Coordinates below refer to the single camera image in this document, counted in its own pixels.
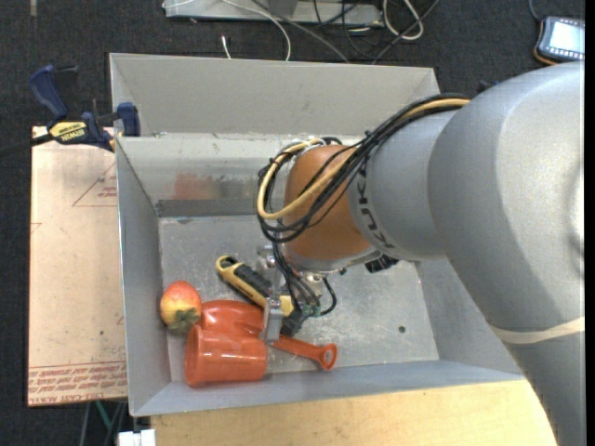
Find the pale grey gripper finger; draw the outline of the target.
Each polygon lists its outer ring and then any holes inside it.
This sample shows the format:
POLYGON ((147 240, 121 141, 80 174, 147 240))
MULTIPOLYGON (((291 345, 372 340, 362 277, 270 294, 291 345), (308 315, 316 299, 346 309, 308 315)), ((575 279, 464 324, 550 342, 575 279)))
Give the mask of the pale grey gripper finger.
POLYGON ((284 312, 279 298, 268 298, 263 313, 263 340, 275 342, 279 339, 283 325, 284 312))

